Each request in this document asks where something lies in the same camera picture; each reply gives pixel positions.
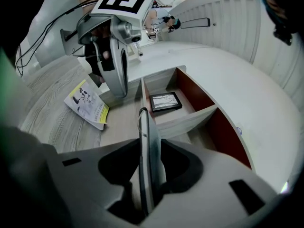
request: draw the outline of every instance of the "picture frame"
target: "picture frame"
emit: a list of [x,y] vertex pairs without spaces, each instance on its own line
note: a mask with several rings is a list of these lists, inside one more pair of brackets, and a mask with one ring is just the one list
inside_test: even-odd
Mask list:
[[150,102],[152,112],[182,108],[182,104],[175,92],[151,95]]

